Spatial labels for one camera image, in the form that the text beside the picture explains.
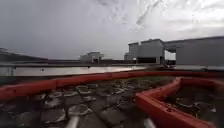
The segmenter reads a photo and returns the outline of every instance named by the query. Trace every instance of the wall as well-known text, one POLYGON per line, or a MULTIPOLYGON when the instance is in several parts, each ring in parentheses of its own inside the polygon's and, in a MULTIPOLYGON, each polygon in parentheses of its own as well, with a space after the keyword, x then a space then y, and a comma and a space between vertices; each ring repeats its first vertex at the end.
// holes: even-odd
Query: wall
POLYGON ((148 66, 104 66, 104 67, 0 67, 1 76, 59 76, 106 73, 145 69, 148 66))
POLYGON ((224 66, 223 52, 224 38, 185 41, 176 49, 176 64, 224 66))
POLYGON ((164 58, 164 46, 158 40, 142 42, 139 47, 138 57, 156 57, 156 64, 161 64, 160 56, 164 58))
POLYGON ((132 58, 132 60, 133 58, 137 58, 138 51, 139 51, 138 43, 129 44, 129 58, 132 58))

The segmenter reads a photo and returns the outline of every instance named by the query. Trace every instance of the distant building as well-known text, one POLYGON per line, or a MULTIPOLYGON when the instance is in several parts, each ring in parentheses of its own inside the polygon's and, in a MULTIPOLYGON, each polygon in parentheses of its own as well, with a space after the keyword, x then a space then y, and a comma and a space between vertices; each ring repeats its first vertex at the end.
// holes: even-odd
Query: distant building
POLYGON ((85 62, 97 63, 102 59, 102 57, 103 54, 101 54, 100 52, 89 52, 85 55, 81 55, 80 60, 85 62))
POLYGON ((177 65, 224 66, 224 37, 168 41, 165 45, 176 53, 177 65))
POLYGON ((162 40, 153 39, 142 41, 140 44, 129 44, 129 52, 124 55, 125 60, 137 60, 138 63, 163 64, 164 45, 162 40))

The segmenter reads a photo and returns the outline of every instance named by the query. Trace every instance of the tile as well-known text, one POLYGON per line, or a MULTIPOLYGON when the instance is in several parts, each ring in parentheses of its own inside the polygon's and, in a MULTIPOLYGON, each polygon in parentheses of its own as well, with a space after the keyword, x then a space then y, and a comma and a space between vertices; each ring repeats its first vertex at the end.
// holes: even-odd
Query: tile
POLYGON ((107 104, 106 100, 103 100, 103 99, 99 99, 99 100, 96 100, 96 101, 93 101, 90 103, 90 108, 94 112, 99 112, 100 110, 102 110, 106 107, 108 107, 108 104, 107 104))
POLYGON ((55 108, 62 105, 62 99, 54 98, 44 101, 44 108, 55 108))
POLYGON ((62 97, 62 92, 59 90, 53 90, 48 94, 48 98, 59 98, 62 97))
POLYGON ((87 115, 79 122, 79 128, 108 128, 96 115, 87 115))
POLYGON ((84 116, 92 113, 92 110, 85 104, 79 104, 69 107, 68 115, 71 116, 84 116))
POLYGON ((65 98, 65 105, 66 106, 79 104, 79 103, 82 103, 82 102, 83 102, 82 97, 78 96, 78 95, 65 98))
POLYGON ((127 119, 126 116, 116 108, 108 108, 104 111, 101 111, 99 115, 111 126, 119 124, 127 119))
POLYGON ((16 124, 18 126, 32 126, 39 123, 40 112, 24 112, 16 117, 16 124))
POLYGON ((41 121, 44 123, 56 123, 65 120, 64 109, 49 109, 41 113, 41 121))
POLYGON ((84 85, 79 85, 76 87, 76 89, 79 91, 80 94, 86 95, 86 94, 91 94, 92 91, 84 85))

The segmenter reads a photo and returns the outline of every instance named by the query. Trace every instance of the cloud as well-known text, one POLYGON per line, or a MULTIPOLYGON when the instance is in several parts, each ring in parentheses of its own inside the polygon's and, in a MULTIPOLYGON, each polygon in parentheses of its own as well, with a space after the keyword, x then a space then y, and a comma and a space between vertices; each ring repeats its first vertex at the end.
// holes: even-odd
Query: cloud
POLYGON ((128 43, 222 35, 223 1, 1 0, 0 47, 54 59, 123 58, 128 43))

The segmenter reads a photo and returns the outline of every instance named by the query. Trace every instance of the red barrier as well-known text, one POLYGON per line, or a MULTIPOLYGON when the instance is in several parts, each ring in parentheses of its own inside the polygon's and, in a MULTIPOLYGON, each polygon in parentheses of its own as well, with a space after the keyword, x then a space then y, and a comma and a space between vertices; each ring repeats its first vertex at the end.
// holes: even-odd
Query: red barrier
POLYGON ((78 85, 87 82, 102 80, 123 79, 141 76, 197 76, 197 77, 223 77, 222 73, 187 72, 187 71, 130 71, 116 73, 102 73, 73 76, 68 78, 57 78, 18 85, 0 87, 0 100, 8 100, 17 96, 26 96, 44 90, 54 89, 68 85, 78 85))
POLYGON ((213 80, 177 78, 172 83, 161 88, 138 93, 136 95, 136 102, 161 128, 214 128, 215 126, 213 124, 199 120, 162 102, 165 97, 175 93, 181 86, 188 86, 190 84, 199 84, 199 86, 204 87, 218 86, 214 83, 213 80))

